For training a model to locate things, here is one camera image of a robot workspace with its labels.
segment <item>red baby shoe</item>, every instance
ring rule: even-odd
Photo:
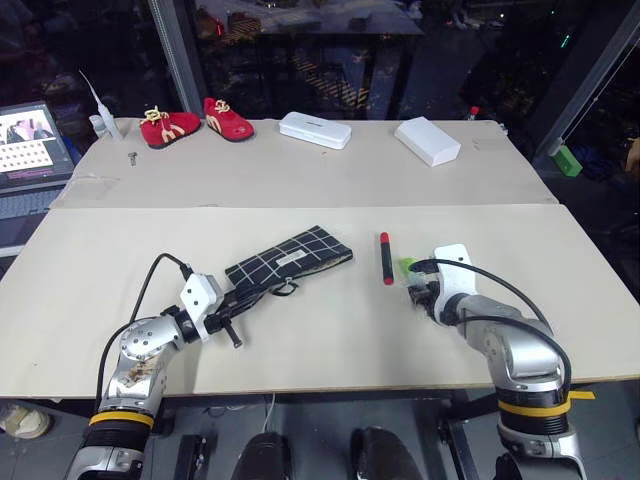
[[[253,136],[253,127],[231,110],[224,100],[204,99],[204,115],[207,125],[230,142],[242,142]]]
[[[164,148],[200,128],[200,118],[193,113],[167,113],[158,107],[144,112],[140,131],[151,148]]]

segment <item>black pencil case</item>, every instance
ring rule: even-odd
[[[315,226],[225,270],[236,291],[271,290],[289,295],[296,278],[313,275],[353,258],[350,248]]]

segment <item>laptop keyboard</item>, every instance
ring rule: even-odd
[[[0,197],[0,220],[46,213],[61,189]]]

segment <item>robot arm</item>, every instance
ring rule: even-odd
[[[411,266],[421,281],[413,282],[409,293],[437,323],[455,326],[487,359],[498,397],[498,433],[509,451],[498,461],[498,470],[509,473],[500,477],[498,472],[497,478],[518,478],[518,471],[520,478],[586,480],[577,434],[566,414],[570,365],[551,329],[539,319],[524,318],[514,307],[478,295],[473,271],[438,264],[469,265],[463,245],[438,248],[434,257]],[[562,476],[549,477],[549,472]]]
[[[180,298],[184,310],[170,307],[159,316],[131,323],[120,337],[115,373],[67,480],[137,480],[144,449],[166,388],[166,368],[189,343],[206,341],[224,329],[237,348],[242,342],[231,318],[252,307],[264,291],[223,294],[213,277],[191,274]]]

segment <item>shoelace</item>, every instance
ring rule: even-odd
[[[216,100],[216,104],[213,108],[218,113],[225,113],[231,110],[231,107],[229,107],[229,105],[227,105],[227,102],[225,102],[224,100]]]
[[[146,110],[144,112],[144,116],[145,119],[140,122],[140,125],[145,122],[155,123],[158,120],[162,120],[163,118],[168,118],[169,114],[167,112],[161,112],[160,110],[158,110],[158,106],[156,105],[152,110]]]

